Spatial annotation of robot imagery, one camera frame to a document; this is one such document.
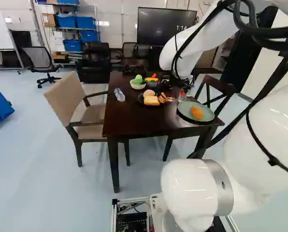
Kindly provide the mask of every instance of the dining table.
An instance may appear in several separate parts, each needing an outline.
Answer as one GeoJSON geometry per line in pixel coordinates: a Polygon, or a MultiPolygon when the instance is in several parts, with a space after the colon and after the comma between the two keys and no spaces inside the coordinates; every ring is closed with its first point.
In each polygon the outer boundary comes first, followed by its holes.
{"type": "MultiPolygon", "coordinates": [[[[157,78],[164,78],[163,72],[152,72],[157,78]]],[[[130,80],[135,74],[119,71],[111,72],[108,96],[105,107],[103,136],[108,139],[108,151],[114,192],[120,192],[118,169],[118,142],[129,139],[173,135],[180,137],[199,136],[195,151],[205,147],[212,139],[216,129],[224,122],[218,117],[207,124],[196,124],[182,119],[177,113],[177,101],[166,102],[160,106],[146,106],[138,102],[138,96],[148,89],[134,90],[130,80]],[[114,89],[120,88],[125,95],[124,101],[118,101],[114,89]]],[[[178,98],[180,89],[173,87],[163,91],[167,97],[178,98]]],[[[197,154],[201,159],[204,149],[197,154]]]]}

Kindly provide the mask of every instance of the plastic bottle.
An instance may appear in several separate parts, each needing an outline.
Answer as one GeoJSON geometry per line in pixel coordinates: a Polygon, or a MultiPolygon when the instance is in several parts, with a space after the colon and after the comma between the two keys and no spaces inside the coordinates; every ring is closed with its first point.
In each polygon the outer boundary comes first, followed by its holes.
{"type": "Polygon", "coordinates": [[[124,93],[121,91],[120,88],[114,89],[114,94],[117,100],[119,100],[120,102],[123,102],[126,99],[124,93]]]}

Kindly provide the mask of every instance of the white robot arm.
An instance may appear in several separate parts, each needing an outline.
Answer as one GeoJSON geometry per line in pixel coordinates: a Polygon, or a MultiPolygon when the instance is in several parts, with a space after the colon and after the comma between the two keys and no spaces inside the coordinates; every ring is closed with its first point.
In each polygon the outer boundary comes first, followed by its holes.
{"type": "MultiPolygon", "coordinates": [[[[256,0],[254,3],[258,12],[271,4],[256,0]]],[[[272,0],[272,3],[288,15],[288,0],[272,0]]],[[[217,5],[218,1],[212,4],[199,24],[178,33],[176,38],[167,42],[159,59],[162,69],[174,72],[177,51],[201,27],[217,5]]],[[[247,16],[242,16],[242,20],[249,22],[247,16]]],[[[222,10],[180,53],[176,78],[188,78],[203,51],[222,44],[237,30],[233,13],[222,10]]],[[[285,171],[288,168],[286,102],[288,86],[252,107],[227,136],[224,143],[224,163],[205,159],[177,159],[164,167],[161,174],[162,195],[182,231],[206,231],[214,216],[257,210],[273,194],[288,189],[288,171],[285,171]],[[286,168],[269,165],[268,156],[252,136],[250,127],[262,145],[286,168]]]]}

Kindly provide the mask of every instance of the plate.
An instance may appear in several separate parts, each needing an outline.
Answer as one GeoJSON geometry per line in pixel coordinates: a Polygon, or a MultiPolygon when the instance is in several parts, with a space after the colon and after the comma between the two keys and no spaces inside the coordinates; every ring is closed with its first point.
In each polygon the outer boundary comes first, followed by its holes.
{"type": "Polygon", "coordinates": [[[191,120],[191,121],[194,121],[194,122],[197,122],[197,123],[198,122],[200,122],[200,123],[208,123],[208,122],[213,121],[214,118],[215,118],[215,114],[210,108],[208,108],[205,105],[202,105],[199,102],[195,102],[195,101],[183,101],[183,102],[179,103],[178,106],[177,106],[177,111],[178,111],[179,115],[183,119],[186,119],[187,121],[191,120]],[[192,106],[195,106],[195,107],[197,107],[197,108],[202,110],[203,118],[201,120],[196,119],[192,115],[192,113],[190,111],[192,106]]]}

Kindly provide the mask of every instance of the television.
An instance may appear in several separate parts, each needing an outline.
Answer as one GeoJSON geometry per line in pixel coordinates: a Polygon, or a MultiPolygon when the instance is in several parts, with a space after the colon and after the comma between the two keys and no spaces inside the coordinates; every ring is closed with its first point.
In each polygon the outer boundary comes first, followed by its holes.
{"type": "Polygon", "coordinates": [[[139,7],[137,43],[164,46],[175,34],[196,24],[196,11],[139,7]]]}

